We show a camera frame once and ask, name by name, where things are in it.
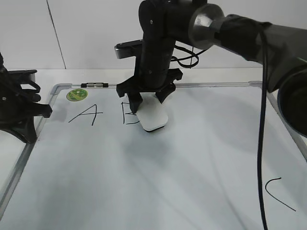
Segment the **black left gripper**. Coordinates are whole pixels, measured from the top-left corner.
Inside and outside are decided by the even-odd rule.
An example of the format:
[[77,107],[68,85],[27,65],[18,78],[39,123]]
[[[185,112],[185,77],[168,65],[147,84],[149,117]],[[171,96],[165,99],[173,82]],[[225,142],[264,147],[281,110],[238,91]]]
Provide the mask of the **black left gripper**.
[[34,118],[50,118],[52,108],[49,104],[40,104],[41,87],[33,81],[18,84],[10,78],[0,57],[0,128],[10,130],[11,134],[24,143],[34,143],[37,134]]

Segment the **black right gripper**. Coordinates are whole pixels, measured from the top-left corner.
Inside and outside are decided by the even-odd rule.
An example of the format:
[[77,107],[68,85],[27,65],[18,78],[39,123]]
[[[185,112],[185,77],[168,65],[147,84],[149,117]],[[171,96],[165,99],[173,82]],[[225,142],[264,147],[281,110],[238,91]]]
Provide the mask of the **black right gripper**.
[[117,84],[116,88],[119,97],[127,94],[132,113],[136,113],[142,103],[141,92],[155,92],[162,104],[176,90],[173,81],[179,81],[183,76],[180,69],[170,68],[175,40],[162,38],[142,41],[141,55],[135,57],[133,76]]

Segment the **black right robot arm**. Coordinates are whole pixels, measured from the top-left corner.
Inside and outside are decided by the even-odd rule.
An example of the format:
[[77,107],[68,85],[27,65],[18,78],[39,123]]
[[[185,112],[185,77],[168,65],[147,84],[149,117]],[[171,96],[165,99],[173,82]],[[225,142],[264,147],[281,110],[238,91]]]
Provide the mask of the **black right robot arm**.
[[171,69],[176,42],[206,51],[219,46],[247,61],[260,63],[267,92],[278,93],[279,110],[287,124],[307,134],[307,32],[305,29],[258,22],[230,14],[205,0],[144,0],[139,6],[141,40],[117,44],[119,59],[135,57],[132,77],[117,85],[133,112],[141,93],[154,92],[159,101],[182,78]]

